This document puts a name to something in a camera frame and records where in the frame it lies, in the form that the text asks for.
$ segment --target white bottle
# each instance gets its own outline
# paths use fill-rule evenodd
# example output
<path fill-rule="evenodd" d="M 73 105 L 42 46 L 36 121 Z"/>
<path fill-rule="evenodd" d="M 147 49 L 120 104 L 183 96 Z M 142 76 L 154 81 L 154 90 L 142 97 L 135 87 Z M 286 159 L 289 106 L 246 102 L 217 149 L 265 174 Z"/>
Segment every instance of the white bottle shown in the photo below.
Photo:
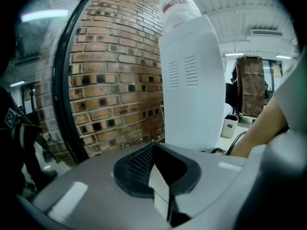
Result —
<path fill-rule="evenodd" d="M 201 16 L 201 12 L 193 0 L 160 0 L 160 10 L 164 33 Z"/>

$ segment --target person's arm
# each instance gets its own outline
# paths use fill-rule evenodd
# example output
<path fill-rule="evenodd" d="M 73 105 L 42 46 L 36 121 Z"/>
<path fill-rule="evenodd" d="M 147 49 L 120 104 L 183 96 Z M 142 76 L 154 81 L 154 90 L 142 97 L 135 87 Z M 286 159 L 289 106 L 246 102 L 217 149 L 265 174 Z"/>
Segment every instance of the person's arm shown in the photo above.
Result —
<path fill-rule="evenodd" d="M 272 97 L 250 129 L 235 144 L 230 156 L 247 158 L 253 147 L 267 144 L 281 129 L 287 126 L 288 123 L 281 108 Z"/>

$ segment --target red label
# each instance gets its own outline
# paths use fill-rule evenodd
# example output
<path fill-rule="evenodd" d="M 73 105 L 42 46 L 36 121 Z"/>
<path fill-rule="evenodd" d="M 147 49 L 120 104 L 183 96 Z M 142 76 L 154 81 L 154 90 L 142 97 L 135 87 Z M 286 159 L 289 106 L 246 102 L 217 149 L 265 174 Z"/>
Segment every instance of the red label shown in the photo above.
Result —
<path fill-rule="evenodd" d="M 184 0 L 171 0 L 167 5 L 164 6 L 163 8 L 163 13 L 165 13 L 166 10 L 168 10 L 170 7 L 177 3 L 187 3 L 187 1 Z"/>

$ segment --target trash bin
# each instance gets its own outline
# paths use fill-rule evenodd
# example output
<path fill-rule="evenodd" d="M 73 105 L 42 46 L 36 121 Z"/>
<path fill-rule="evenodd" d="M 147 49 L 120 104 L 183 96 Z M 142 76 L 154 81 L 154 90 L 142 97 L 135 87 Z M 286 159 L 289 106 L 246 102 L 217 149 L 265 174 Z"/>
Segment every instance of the trash bin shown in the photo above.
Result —
<path fill-rule="evenodd" d="M 224 119 L 221 136 L 226 138 L 232 138 L 234 136 L 236 126 L 238 124 L 238 117 L 234 114 L 229 114 Z"/>

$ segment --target person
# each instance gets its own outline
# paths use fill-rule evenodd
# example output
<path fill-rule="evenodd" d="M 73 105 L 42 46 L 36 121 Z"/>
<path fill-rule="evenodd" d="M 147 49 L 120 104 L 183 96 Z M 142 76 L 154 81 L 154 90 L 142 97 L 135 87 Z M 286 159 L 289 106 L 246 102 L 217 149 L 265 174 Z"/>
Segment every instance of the person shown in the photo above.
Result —
<path fill-rule="evenodd" d="M 280 87 L 263 109 L 259 117 L 234 145 L 230 156 L 247 158 L 258 145 L 268 144 L 279 132 L 290 127 L 291 130 L 307 129 L 307 50 L 301 53 L 298 64 L 290 67 L 282 78 Z"/>

